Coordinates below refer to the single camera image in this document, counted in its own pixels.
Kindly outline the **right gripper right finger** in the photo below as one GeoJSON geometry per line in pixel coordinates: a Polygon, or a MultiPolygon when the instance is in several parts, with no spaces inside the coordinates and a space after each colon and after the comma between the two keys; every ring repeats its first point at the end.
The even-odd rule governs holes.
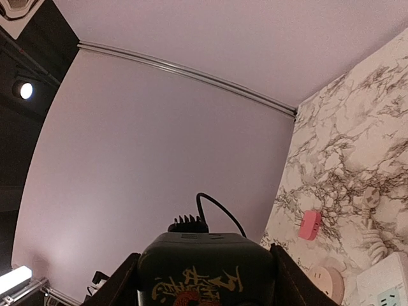
{"type": "Polygon", "coordinates": [[[337,305],[312,283],[283,247],[272,244],[270,254],[275,260],[272,305],[337,305]]]}

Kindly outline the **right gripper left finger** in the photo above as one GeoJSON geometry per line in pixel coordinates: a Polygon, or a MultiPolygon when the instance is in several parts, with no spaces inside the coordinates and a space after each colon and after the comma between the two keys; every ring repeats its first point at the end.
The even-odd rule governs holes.
{"type": "Polygon", "coordinates": [[[111,277],[84,301],[85,306],[128,306],[138,305],[137,264],[140,254],[132,253],[116,269],[111,277]]]}

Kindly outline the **pink round power strip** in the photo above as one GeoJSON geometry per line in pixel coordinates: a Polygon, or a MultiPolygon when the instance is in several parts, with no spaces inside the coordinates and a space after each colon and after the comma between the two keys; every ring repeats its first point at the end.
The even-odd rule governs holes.
{"type": "Polygon", "coordinates": [[[342,268],[337,259],[327,257],[307,272],[312,283],[337,305],[342,303],[345,292],[342,268]]]}

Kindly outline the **dark green cube plug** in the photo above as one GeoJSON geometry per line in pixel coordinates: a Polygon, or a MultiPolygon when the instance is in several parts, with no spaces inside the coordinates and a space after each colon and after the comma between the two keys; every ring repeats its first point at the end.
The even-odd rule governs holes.
{"type": "Polygon", "coordinates": [[[163,233],[137,267],[139,305],[272,305],[272,254],[236,233],[163,233]]]}

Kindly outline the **pink cube socket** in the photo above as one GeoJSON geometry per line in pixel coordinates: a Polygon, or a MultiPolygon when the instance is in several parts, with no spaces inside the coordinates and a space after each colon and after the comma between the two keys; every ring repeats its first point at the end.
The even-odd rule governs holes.
{"type": "Polygon", "coordinates": [[[322,216],[319,211],[306,210],[300,223],[298,237],[304,240],[313,241],[321,226],[322,216]]]}

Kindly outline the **white multicolour power strip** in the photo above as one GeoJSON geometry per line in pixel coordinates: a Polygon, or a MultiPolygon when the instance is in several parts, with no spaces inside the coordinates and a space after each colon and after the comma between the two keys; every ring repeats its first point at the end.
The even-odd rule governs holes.
{"type": "Polygon", "coordinates": [[[407,306],[407,255],[393,252],[356,278],[360,305],[407,306]]]}

